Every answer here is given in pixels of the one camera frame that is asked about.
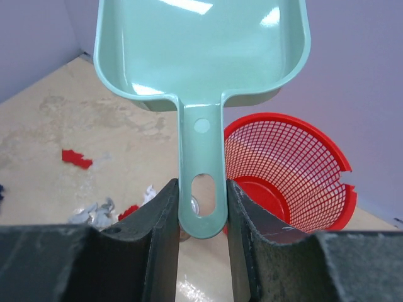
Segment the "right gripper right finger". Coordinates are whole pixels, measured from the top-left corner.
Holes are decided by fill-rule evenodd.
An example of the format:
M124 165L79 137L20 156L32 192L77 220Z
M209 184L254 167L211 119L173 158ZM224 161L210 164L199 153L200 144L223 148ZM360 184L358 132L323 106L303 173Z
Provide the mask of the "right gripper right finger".
M277 218L227 181L227 224L234 301L314 301L308 267L313 237Z

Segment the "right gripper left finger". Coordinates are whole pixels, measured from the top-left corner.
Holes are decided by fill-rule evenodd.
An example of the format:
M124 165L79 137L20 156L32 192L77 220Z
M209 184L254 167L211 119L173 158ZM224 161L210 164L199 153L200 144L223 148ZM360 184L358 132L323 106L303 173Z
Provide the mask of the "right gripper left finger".
M97 301L174 301L178 271L178 180L97 237Z

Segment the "teal dustpan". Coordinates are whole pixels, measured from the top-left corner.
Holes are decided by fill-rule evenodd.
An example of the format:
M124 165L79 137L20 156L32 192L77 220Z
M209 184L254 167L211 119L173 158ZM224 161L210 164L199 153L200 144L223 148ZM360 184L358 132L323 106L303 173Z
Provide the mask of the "teal dustpan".
M305 1L99 2L100 81L142 109L177 113L178 218L192 237L227 222L224 108L273 98L310 48Z

